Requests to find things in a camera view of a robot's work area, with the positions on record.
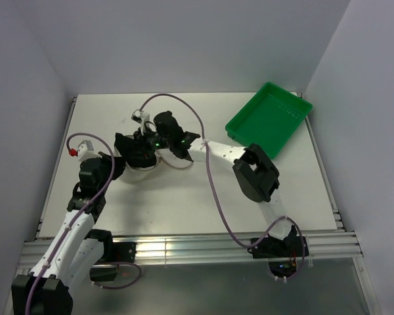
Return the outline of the black bra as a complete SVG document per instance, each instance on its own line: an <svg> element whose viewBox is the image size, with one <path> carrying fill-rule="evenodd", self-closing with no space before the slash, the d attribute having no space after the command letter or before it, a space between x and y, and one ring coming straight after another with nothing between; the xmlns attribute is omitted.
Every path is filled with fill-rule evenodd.
<svg viewBox="0 0 394 315"><path fill-rule="evenodd" d="M145 169L157 165L156 154L148 146L140 131L132 135L116 133L114 148L119 157L122 157L131 168Z"/></svg>

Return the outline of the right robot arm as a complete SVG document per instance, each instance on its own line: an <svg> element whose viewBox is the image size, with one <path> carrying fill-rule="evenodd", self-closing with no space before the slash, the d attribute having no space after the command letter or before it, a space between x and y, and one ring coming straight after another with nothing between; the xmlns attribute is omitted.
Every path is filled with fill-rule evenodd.
<svg viewBox="0 0 394 315"><path fill-rule="evenodd" d="M206 139L203 133L184 131L170 111L162 112L153 119L142 110L131 116L140 127L134 139L140 143L146 156L156 156L172 167L180 169L192 163L204 163L209 186L224 227L241 247L252 249L267 242L274 253L287 255L297 240L297 226L287 216L280 201L278 189L279 171L257 144L248 147L230 146ZM221 209L221 204L211 175L211 166L217 165L232 171L241 192L259 205L268 228L263 235L246 245L233 233Z"/></svg>

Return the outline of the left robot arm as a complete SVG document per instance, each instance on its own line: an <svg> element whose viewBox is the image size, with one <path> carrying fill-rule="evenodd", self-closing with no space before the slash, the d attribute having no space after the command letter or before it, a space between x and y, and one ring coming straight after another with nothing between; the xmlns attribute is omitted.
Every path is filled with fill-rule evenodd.
<svg viewBox="0 0 394 315"><path fill-rule="evenodd" d="M70 314L74 294L93 265L112 259L111 232L94 225L106 204L109 182L124 169L122 157L103 153L81 162L79 182L58 234L31 271L12 283L14 314Z"/></svg>

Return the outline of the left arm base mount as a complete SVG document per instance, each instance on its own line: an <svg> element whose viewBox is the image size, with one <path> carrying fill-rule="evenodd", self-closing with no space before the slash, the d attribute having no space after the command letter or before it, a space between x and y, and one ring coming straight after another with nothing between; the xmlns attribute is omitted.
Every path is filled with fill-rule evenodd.
<svg viewBox="0 0 394 315"><path fill-rule="evenodd" d="M114 242L109 252L90 269L90 280L98 283L114 281L122 266L135 262L135 254L135 242Z"/></svg>

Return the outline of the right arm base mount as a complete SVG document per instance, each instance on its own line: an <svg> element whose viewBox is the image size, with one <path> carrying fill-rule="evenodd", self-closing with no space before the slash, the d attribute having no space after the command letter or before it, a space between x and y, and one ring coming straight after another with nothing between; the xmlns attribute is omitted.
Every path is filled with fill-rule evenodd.
<svg viewBox="0 0 394 315"><path fill-rule="evenodd" d="M264 238L258 245L247 249L254 259L278 259L269 263L269 270L274 277L289 278L297 271L297 258L307 257L309 249L305 237L291 236L278 240L273 237Z"/></svg>

